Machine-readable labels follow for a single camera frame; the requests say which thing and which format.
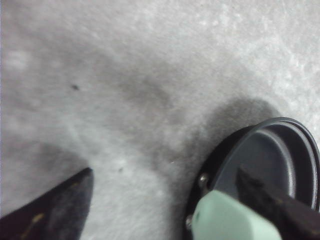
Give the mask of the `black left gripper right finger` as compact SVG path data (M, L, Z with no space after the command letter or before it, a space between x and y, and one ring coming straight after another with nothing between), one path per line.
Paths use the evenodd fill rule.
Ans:
M318 240L320 213L283 191L264 183L245 168L236 173L241 203L269 220L283 240Z

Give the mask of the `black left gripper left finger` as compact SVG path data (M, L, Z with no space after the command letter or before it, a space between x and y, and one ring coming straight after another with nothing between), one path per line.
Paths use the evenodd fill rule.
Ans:
M93 170L84 168L0 219L2 240L78 240L90 211Z

